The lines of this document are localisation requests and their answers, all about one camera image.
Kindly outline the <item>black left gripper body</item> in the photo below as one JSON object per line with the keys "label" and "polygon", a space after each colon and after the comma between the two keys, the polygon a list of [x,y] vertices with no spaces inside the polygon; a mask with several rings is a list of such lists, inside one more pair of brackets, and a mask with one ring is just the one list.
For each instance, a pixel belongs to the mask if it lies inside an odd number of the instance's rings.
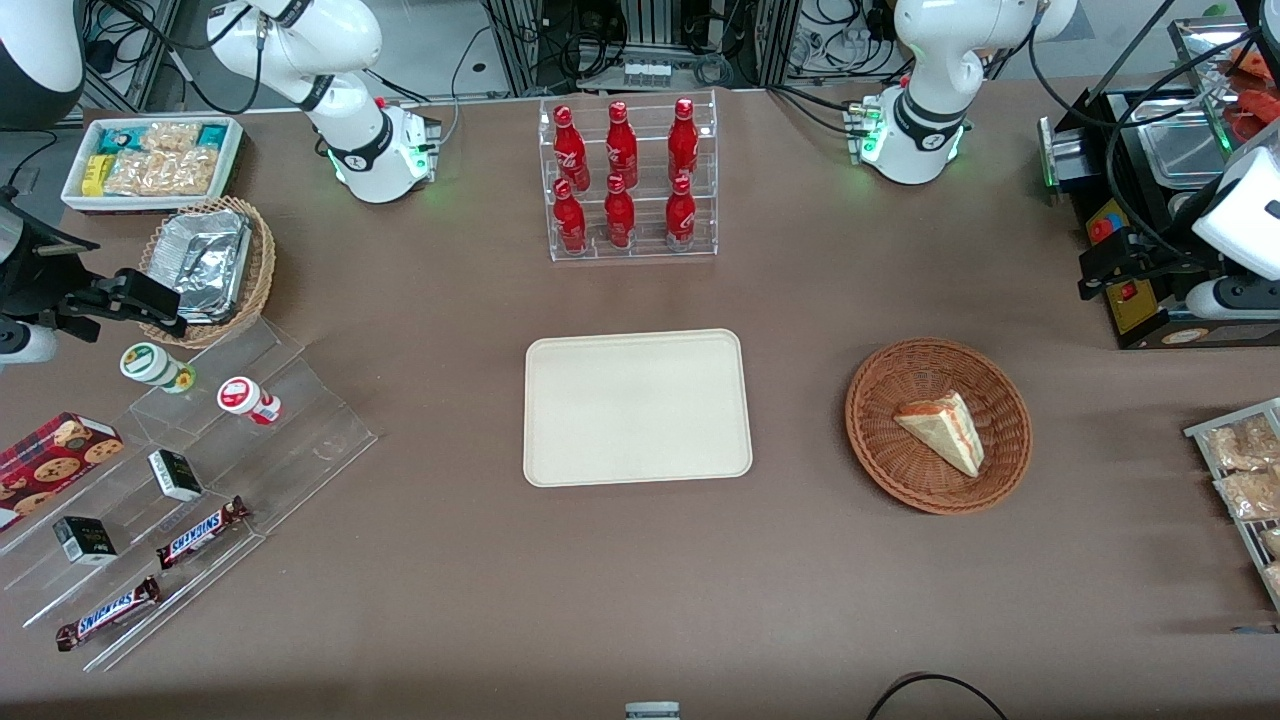
{"label": "black left gripper body", "polygon": [[1202,213],[1176,213],[1162,222],[1142,218],[1146,236],[1157,240],[1147,240],[1149,266],[1140,273],[1140,281],[1152,284],[1156,292],[1188,292],[1193,284],[1224,277],[1221,252],[1193,229],[1201,218]]}

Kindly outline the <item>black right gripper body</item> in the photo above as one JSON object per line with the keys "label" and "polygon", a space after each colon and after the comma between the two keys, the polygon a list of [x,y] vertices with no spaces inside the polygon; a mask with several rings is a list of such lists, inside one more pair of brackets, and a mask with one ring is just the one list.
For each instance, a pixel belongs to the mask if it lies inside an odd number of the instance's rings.
{"label": "black right gripper body", "polygon": [[3,201],[3,316],[60,331],[86,343],[99,340],[97,322],[63,310],[63,301],[99,278],[81,254],[100,249]]}

